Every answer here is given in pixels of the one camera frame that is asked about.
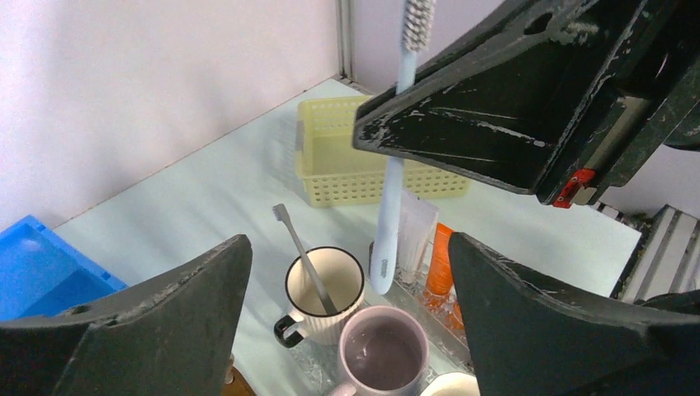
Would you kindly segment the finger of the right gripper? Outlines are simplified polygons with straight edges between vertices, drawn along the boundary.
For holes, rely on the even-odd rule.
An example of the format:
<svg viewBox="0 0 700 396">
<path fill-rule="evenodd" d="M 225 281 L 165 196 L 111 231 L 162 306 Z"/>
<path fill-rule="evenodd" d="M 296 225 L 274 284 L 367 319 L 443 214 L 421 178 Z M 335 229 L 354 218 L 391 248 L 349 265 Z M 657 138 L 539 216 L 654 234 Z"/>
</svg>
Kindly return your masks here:
<svg viewBox="0 0 700 396">
<path fill-rule="evenodd" d="M 505 1 L 419 68 L 419 83 L 454 83 L 550 38 L 580 14 L 579 1 Z"/>
</svg>

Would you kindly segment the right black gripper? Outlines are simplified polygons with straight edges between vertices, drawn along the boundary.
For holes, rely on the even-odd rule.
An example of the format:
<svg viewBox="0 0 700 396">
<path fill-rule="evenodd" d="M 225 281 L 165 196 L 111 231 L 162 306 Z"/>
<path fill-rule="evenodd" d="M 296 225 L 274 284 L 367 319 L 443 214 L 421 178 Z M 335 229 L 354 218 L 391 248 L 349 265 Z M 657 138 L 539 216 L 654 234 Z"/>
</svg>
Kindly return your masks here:
<svg viewBox="0 0 700 396">
<path fill-rule="evenodd" d="M 457 82 L 361 105 L 354 148 L 545 205 L 626 185 L 699 105 L 696 1 L 541 1 L 540 44 Z"/>
</svg>

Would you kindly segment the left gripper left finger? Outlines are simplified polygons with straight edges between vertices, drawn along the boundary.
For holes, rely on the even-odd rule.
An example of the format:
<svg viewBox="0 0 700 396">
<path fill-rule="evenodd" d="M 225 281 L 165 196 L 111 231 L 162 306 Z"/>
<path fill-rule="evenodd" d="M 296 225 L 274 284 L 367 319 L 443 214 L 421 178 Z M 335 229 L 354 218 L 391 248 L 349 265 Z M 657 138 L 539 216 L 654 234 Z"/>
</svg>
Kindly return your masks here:
<svg viewBox="0 0 700 396">
<path fill-rule="evenodd" d="M 221 394 L 252 259 L 239 234 L 54 317 L 2 323 L 2 394 Z"/>
</svg>

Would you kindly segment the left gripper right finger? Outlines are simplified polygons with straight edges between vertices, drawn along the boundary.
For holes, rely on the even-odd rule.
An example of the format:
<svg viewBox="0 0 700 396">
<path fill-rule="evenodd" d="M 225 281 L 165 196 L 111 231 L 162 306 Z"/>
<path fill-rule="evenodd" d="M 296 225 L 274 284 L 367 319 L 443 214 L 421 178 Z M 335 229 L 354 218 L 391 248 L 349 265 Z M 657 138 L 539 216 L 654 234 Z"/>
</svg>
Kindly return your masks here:
<svg viewBox="0 0 700 396">
<path fill-rule="evenodd" d="M 696 395 L 699 293 L 625 303 L 582 290 L 465 233 L 448 243 L 483 395 Z"/>
</svg>

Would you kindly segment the orange toothpaste tube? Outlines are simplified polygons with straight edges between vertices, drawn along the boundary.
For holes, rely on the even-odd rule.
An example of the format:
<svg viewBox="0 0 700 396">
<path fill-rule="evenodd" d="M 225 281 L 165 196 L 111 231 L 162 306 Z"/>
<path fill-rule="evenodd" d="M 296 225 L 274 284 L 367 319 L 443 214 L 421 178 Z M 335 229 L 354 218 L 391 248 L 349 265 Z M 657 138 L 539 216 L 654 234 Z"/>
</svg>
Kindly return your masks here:
<svg viewBox="0 0 700 396">
<path fill-rule="evenodd" d="M 454 282 L 448 252 L 448 244 L 453 230 L 438 223 L 433 239 L 433 251 L 426 279 L 426 290 L 434 295 L 450 293 Z"/>
</svg>

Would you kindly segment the light grey toothbrush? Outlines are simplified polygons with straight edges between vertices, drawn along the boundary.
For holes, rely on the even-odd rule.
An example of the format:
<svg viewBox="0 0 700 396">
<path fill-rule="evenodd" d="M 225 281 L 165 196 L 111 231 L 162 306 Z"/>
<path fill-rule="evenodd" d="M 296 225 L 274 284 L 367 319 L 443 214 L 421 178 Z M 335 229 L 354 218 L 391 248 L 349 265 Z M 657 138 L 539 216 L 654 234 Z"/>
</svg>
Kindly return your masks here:
<svg viewBox="0 0 700 396">
<path fill-rule="evenodd" d="M 425 50 L 430 41 L 435 5 L 429 0 L 404 3 L 397 94 L 414 85 L 419 52 Z M 379 295 L 390 290 L 395 275 L 403 176 L 404 160 L 388 158 L 369 270 L 371 286 Z"/>
</svg>

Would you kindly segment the white toothpaste tube dark cap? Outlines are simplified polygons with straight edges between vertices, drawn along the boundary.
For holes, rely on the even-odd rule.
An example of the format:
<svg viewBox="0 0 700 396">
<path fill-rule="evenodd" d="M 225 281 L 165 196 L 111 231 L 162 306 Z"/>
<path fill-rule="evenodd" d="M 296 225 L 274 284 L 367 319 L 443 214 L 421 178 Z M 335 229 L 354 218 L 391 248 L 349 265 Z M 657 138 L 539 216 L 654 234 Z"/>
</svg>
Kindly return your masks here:
<svg viewBox="0 0 700 396">
<path fill-rule="evenodd" d="M 402 189 L 400 230 L 397 253 L 397 276 L 404 283 L 413 283 L 423 263 L 423 255 L 438 222 L 438 207 Z"/>
</svg>

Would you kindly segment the pink mug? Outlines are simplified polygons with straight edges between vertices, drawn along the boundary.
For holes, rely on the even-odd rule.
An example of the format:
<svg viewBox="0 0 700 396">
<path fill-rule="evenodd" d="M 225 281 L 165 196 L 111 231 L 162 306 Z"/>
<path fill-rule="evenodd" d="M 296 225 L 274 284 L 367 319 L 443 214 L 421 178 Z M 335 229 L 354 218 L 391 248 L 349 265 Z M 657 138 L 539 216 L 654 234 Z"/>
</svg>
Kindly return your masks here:
<svg viewBox="0 0 700 396">
<path fill-rule="evenodd" d="M 338 384 L 331 395 L 418 395 L 428 367 L 426 332 L 393 306 L 361 309 L 338 344 Z"/>
</svg>

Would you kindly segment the brown wooden oval tray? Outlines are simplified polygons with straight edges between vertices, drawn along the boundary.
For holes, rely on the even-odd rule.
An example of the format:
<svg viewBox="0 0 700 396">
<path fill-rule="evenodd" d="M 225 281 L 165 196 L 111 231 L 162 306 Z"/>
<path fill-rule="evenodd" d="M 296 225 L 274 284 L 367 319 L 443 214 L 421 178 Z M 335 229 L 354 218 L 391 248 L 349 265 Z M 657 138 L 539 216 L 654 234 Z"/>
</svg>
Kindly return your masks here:
<svg viewBox="0 0 700 396">
<path fill-rule="evenodd" d="M 225 374 L 225 381 L 221 395 L 255 396 L 256 394 L 243 375 L 234 366 L 230 366 Z"/>
</svg>

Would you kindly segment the clear holder with brown lid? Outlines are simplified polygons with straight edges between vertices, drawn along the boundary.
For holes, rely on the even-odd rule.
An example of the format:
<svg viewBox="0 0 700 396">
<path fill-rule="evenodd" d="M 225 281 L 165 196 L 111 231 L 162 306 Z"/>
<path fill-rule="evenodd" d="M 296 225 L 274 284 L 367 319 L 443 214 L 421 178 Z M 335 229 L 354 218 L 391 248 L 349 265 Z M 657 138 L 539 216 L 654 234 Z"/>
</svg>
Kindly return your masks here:
<svg viewBox="0 0 700 396">
<path fill-rule="evenodd" d="M 466 343 L 466 332 L 454 287 L 446 295 L 436 295 L 428 290 L 427 277 L 428 270 L 426 266 L 423 266 L 413 275 L 410 275 L 406 270 L 398 268 L 395 274 L 395 281 L 404 287 L 409 295 L 414 297 L 453 336 Z"/>
</svg>

